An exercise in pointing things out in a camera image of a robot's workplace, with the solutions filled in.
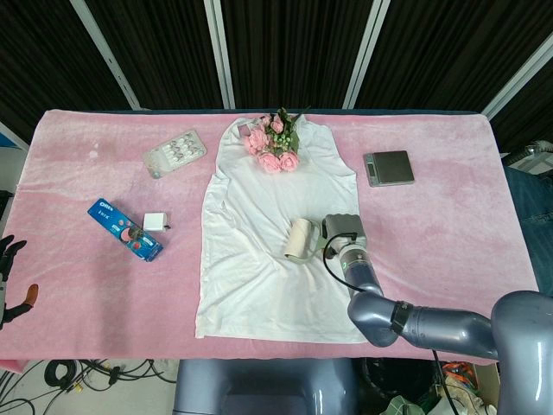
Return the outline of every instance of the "gray robot arm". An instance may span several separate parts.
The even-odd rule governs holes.
[[[346,282],[359,288],[350,289],[347,313],[371,344],[387,347],[401,336],[418,348],[499,360],[500,415],[553,413],[553,298],[512,292],[495,304],[492,320],[472,311],[393,301],[384,297],[366,256],[359,216],[328,215],[323,232],[327,258],[337,255]]]

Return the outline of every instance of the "pink artificial flower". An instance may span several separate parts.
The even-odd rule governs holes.
[[[294,151],[286,151],[280,155],[280,167],[282,170],[294,171],[300,162]]]
[[[261,118],[261,124],[263,127],[268,127],[270,124],[270,116],[269,115],[263,115]]]
[[[278,173],[280,171],[280,160],[269,151],[261,153],[257,156],[257,160],[267,173]]]
[[[273,131],[276,134],[280,134],[284,130],[284,123],[278,116],[278,114],[273,118],[273,122],[270,123],[270,128],[273,129]]]
[[[268,143],[269,137],[267,137],[264,131],[258,128],[251,130],[251,134],[244,138],[245,148],[248,149],[250,154],[257,154],[257,152],[264,149],[265,145]]]

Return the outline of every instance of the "blue cookie package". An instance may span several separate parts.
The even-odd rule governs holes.
[[[163,246],[148,235],[139,225],[127,218],[105,199],[98,199],[88,209],[100,225],[133,251],[140,259],[153,261]]]

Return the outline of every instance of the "pink fleece blanket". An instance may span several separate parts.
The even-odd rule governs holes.
[[[5,231],[28,241],[10,276],[9,306],[32,283],[40,295],[30,313],[4,326],[0,357],[431,358],[403,339],[375,348],[194,338],[201,204],[221,134],[240,116],[44,115]],[[386,296],[489,316],[507,292],[536,289],[485,117],[307,118],[330,127],[342,158],[357,171],[369,253]],[[151,179],[142,154],[191,128],[207,155]],[[362,156],[386,150],[409,152],[415,184],[369,187]],[[168,212],[172,229],[156,235],[165,249],[154,262],[133,255],[86,213],[99,197],[138,223],[145,212]]]

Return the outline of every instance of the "white charger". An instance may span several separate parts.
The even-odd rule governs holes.
[[[167,214],[150,213],[144,214],[144,223],[142,228],[146,232],[165,232],[171,227],[167,224]]]

